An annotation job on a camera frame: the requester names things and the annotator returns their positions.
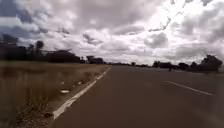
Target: road marking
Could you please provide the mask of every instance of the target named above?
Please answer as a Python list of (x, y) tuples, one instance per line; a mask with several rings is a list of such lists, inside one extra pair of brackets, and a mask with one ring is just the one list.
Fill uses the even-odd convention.
[(82, 91), (80, 91), (79, 93), (75, 94), (72, 98), (70, 98), (69, 100), (67, 100), (60, 108), (58, 108), (57, 110), (55, 110), (53, 112), (54, 115), (54, 120), (57, 119), (62, 113), (64, 113), (66, 111), (67, 108), (69, 108), (78, 98), (80, 98), (83, 94), (85, 94), (91, 87), (93, 87), (93, 85), (100, 80), (104, 75), (106, 75), (106, 73), (110, 70), (110, 68), (108, 68), (102, 75), (100, 75), (98, 78), (96, 78), (95, 81), (93, 81), (93, 83), (91, 83), (90, 85), (88, 85), (86, 88), (84, 88)]
[(176, 85), (176, 86), (179, 86), (179, 87), (183, 87), (183, 88), (189, 89), (191, 91), (195, 91), (195, 92), (201, 93), (201, 94), (205, 94), (205, 95), (209, 95), (209, 96), (213, 95), (211, 93), (204, 92), (204, 91), (201, 91), (201, 90), (197, 90), (197, 89), (194, 89), (194, 88), (191, 88), (191, 87), (187, 87), (187, 86), (184, 86), (184, 85), (181, 85), (181, 84), (177, 84), (177, 83), (174, 83), (174, 82), (171, 82), (171, 81), (166, 81), (166, 82), (170, 83), (170, 84), (173, 84), (173, 85)]

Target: dry grass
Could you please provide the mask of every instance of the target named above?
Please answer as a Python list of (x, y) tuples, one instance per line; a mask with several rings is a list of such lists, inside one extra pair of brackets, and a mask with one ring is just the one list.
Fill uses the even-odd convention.
[(0, 127), (16, 127), (106, 69), (103, 65), (0, 62)]

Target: white cloud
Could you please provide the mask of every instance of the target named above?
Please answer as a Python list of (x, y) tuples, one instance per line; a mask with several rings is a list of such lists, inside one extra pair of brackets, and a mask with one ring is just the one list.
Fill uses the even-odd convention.
[(16, 3), (29, 13), (32, 22), (0, 17), (0, 26), (39, 31), (31, 33), (29, 40), (44, 40), (46, 49), (71, 48), (78, 55), (139, 63), (157, 59), (193, 60), (203, 56), (204, 49), (224, 57), (223, 0), (16, 0)]
[(22, 23), (18, 17), (0, 17), (0, 27), (20, 27), (27, 31), (38, 31), (39, 27), (34, 23)]

